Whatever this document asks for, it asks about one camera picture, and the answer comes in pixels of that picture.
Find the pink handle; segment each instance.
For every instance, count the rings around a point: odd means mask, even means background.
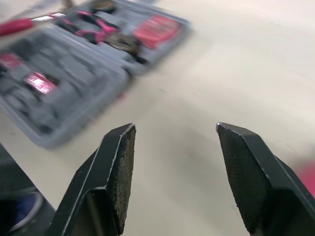
[[[16,33],[32,28],[34,23],[31,18],[16,19],[0,24],[0,36]]]

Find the table surface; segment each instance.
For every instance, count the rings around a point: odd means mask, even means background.
[[[6,19],[33,0],[0,0]],[[114,127],[137,125],[125,235],[247,235],[225,171],[218,121],[246,127],[284,162],[314,160],[315,16],[311,0],[160,0],[189,38],[65,146],[35,146],[0,112],[0,142],[58,207]],[[0,39],[3,46],[12,37]]]

